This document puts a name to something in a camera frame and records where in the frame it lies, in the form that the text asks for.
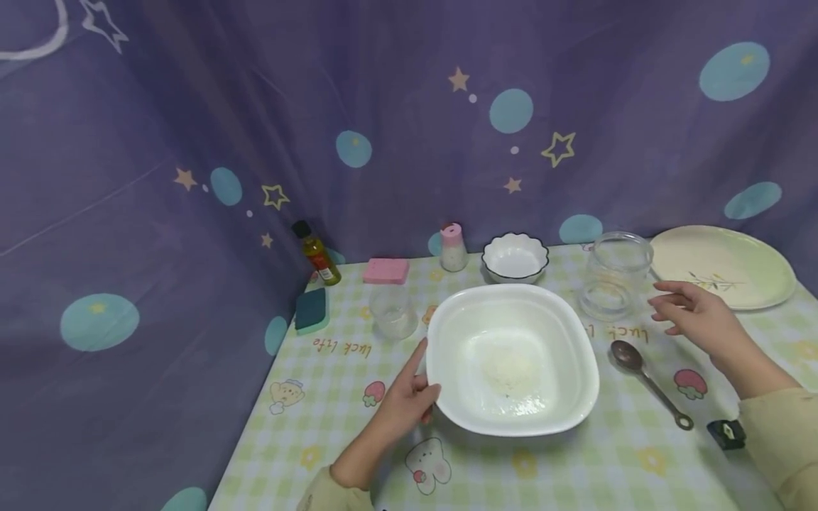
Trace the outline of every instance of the bowl rim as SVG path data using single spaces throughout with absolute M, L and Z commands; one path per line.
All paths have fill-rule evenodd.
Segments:
M 486 262 L 486 247 L 488 247 L 490 244 L 494 243 L 494 240 L 499 240 L 499 239 L 501 239 L 501 238 L 504 238 L 504 237 L 508 236 L 509 234 L 513 234 L 513 235 L 517 235 L 517 236 L 525 236 L 526 238 L 529 238 L 530 240 L 536 240 L 536 241 L 538 241 L 538 242 L 540 243 L 540 246 L 541 246 L 541 247 L 543 247 L 543 248 L 545 249 L 545 251 L 546 251 L 546 263 L 545 263 L 544 265 L 542 265 L 542 267 L 541 267 L 539 270 L 535 271 L 535 272 L 534 272 L 534 273 L 532 273 L 531 275 L 526 275 L 525 277 L 511 277 L 511 276 L 506 276 L 506 275 L 502 275 L 501 273 L 497 273 L 496 271 L 494 271 L 493 269 L 491 269 L 491 268 L 488 266 L 488 263 Z M 533 277 L 533 276 L 540 275 L 540 274 L 542 273 L 542 271 L 546 269 L 546 267 L 548 266 L 548 264 L 551 262 L 551 258 L 549 257 L 549 256 L 550 256 L 550 254 L 551 254 L 551 251 L 548 249 L 548 247 L 546 247 L 546 244 L 542 243 L 542 240 L 540 240 L 539 238 L 535 238 L 534 236 L 531 236 L 531 235 L 529 235 L 529 234 L 527 234 L 527 233 L 525 233 L 525 232 L 508 231 L 508 232 L 503 233 L 503 234 L 501 234 L 501 235 L 499 235 L 499 236 L 494 236 L 494 237 L 491 239 L 491 241 L 489 241 L 488 243 L 486 243 L 485 245 L 483 245 L 483 253 L 481 253 L 481 254 L 480 254 L 480 260 L 481 260 L 481 261 L 483 261 L 483 265 L 486 267 L 486 270 L 488 270 L 490 273 L 493 273 L 494 275 L 496 275 L 496 276 L 498 276 L 498 277 L 500 277 L 500 278 L 502 278 L 502 279 L 509 279 L 509 280 L 526 280 L 526 279 L 530 279 L 530 278 L 531 278 L 531 277 Z
M 513 432 L 498 431 L 497 429 L 492 429 L 492 428 L 476 428 L 473 425 L 468 424 L 468 421 L 461 421 L 461 417 L 457 417 L 456 414 L 455 414 L 455 416 L 450 415 L 451 411 L 449 410 L 449 407 L 448 407 L 448 405 L 447 405 L 447 403 L 445 401 L 441 402 L 438 399 L 435 402 L 435 406 L 437 406 L 438 409 L 441 412 L 443 412 L 443 414 L 446 415 L 446 417 L 449 420 L 451 420 L 454 424 L 456 424 L 457 426 L 465 429 L 466 431 L 471 431 L 472 433 L 477 433 L 479 435 L 485 435 L 485 436 L 488 436 L 488 437 L 506 437 L 506 438 L 542 437 L 542 436 L 545 436 L 545 435 L 553 435 L 553 434 L 557 434 L 557 433 L 562 433 L 562 432 L 568 431 L 570 429 L 576 428 L 579 424 L 581 424 L 583 421 L 585 421 L 585 419 L 587 419 L 591 415 L 591 412 L 596 407 L 596 402 L 599 400 L 599 395 L 600 395 L 600 381 L 601 381 L 599 363 L 596 360 L 596 353 L 594 352 L 593 344 L 591 343 L 591 339 L 588 338 L 587 331 L 585 330 L 585 325 L 582 323 L 582 320 L 580 319 L 580 317 L 577 314 L 576 310 L 573 307 L 571 307 L 571 304 L 568 303 L 567 300 L 565 300 L 564 298 L 559 296 L 557 293 L 554 293 L 553 291 L 551 291 L 549 289 L 542 288 L 542 287 L 536 286 L 536 285 L 535 286 L 521 286 L 519 284 L 513 284 L 513 283 L 496 284 L 494 286 L 479 285 L 477 287 L 463 289 L 461 291 L 458 291 L 457 293 L 452 294 L 451 296 L 449 296 L 445 300 L 443 300 L 440 303 L 440 305 L 438 306 L 438 310 L 443 309 L 443 311 L 445 312 L 448 307 L 452 307 L 452 303 L 455 302 L 456 297 L 460 297 L 460 296 L 465 295 L 465 294 L 477 293 L 477 292 L 479 292 L 480 289 L 491 289 L 491 288 L 494 288 L 494 289 L 497 289 L 497 288 L 500 288 L 500 289 L 502 289 L 502 288 L 515 288 L 515 289 L 520 289 L 520 290 L 525 289 L 525 292 L 527 292 L 527 293 L 540 293 L 544 297 L 555 298 L 556 302 L 563 303 L 566 307 L 568 307 L 568 309 L 570 311 L 573 312 L 573 318 L 571 319 L 571 322 L 573 322 L 575 324 L 575 326 L 579 327 L 579 329 L 580 329 L 579 331 L 582 332 L 582 334 L 584 336 L 584 339 L 587 341 L 586 343 L 583 343 L 583 346 L 582 346 L 581 350 L 582 350 L 582 352 L 585 353 L 585 356 L 583 357 L 583 363 L 589 363 L 591 365 L 591 368 L 590 368 L 591 369 L 591 379 L 589 380 L 588 383 L 589 383 L 590 388 L 591 388 L 592 398 L 589 401 L 586 401 L 584 403 L 584 406 L 582 406 L 580 408 L 579 413 L 572 416 L 570 418 L 571 420 L 564 421 L 561 424 L 550 424 L 547 427 L 528 428 L 528 429 L 525 429 L 523 431 L 513 431 Z M 429 323 L 429 328 L 426 331 L 426 338 L 429 340 L 429 345 L 427 346 L 426 353 L 425 353 L 425 364 L 426 364 L 426 374 L 427 374 L 427 376 L 429 376 L 429 369 L 428 369 L 429 368 L 429 358 L 432 358 L 432 360 L 434 360 L 434 348 L 433 348 L 432 339 L 429 339 L 429 335 L 432 334 L 433 332 L 436 332 L 439 329 L 438 324 L 440 323 L 440 318 L 441 318 L 440 315 L 432 316 L 432 320 Z M 436 376 L 437 376 L 436 374 L 430 375 L 429 384 L 438 383 Z

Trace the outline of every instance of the pink lid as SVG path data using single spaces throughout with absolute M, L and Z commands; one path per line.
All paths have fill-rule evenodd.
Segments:
M 450 223 L 441 231 L 444 247 L 456 247 L 463 243 L 463 229 L 458 223 Z

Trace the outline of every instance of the bottle cap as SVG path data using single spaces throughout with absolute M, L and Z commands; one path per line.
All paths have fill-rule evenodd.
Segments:
M 457 223 L 448 223 L 440 231 L 444 247 L 457 247 L 463 243 L 463 228 Z
M 309 224 L 306 223 L 304 220 L 298 220 L 296 223 L 293 224 L 291 229 L 293 230 L 295 235 L 301 238 L 302 240 L 312 234 L 312 229 L 309 228 Z

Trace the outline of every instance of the beige sleeve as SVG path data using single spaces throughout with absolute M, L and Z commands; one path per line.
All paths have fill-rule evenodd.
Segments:
M 818 396 L 788 388 L 739 403 L 747 450 L 787 509 L 818 509 Z
M 297 511 L 374 511 L 369 491 L 344 488 L 330 475 L 330 468 L 318 471 L 309 483 Z

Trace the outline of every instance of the clear glass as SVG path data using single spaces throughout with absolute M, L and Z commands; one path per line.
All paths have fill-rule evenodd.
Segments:
M 377 285 L 369 295 L 369 311 L 387 339 L 405 339 L 417 328 L 417 311 L 401 285 Z
M 579 306 L 590 317 L 616 321 L 634 312 L 645 291 L 654 249 L 630 232 L 607 232 L 591 247 Z

